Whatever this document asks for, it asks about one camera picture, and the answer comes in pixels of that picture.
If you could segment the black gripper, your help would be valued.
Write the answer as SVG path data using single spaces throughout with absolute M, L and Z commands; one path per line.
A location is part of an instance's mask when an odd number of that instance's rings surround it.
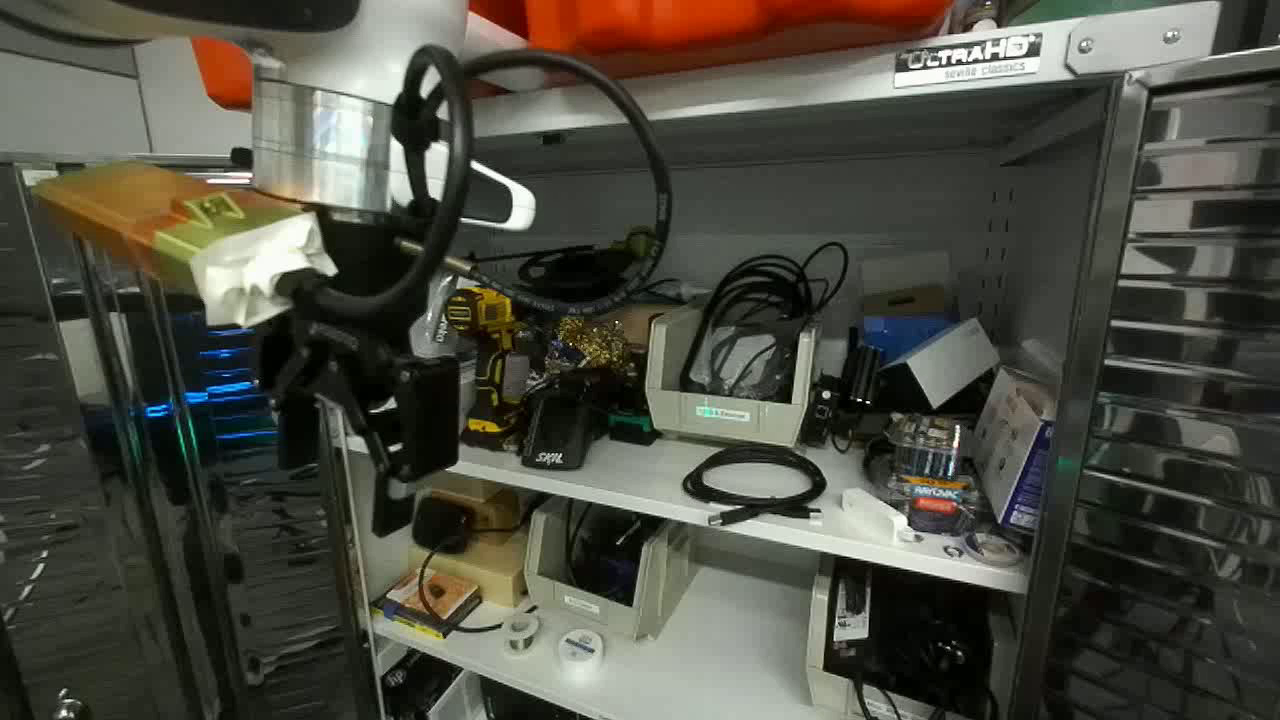
M 371 534 L 391 538 L 411 522 L 417 480 L 455 466 L 459 364 L 409 346 L 426 282 L 409 272 L 384 293 L 344 293 L 320 272 L 290 272 L 280 293 L 290 313 L 261 341 L 275 455 L 311 466 L 315 406 L 336 406 L 378 466 Z

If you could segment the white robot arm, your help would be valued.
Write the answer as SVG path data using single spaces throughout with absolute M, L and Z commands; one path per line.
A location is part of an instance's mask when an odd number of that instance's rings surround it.
M 275 392 L 330 402 L 371 462 L 371 529 L 455 462 L 450 356 L 411 326 L 478 173 L 467 0 L 61 0 L 112 40 L 217 35 L 251 64 L 251 190 L 297 209 L 286 242 L 193 262 L 217 326 L 280 326 Z

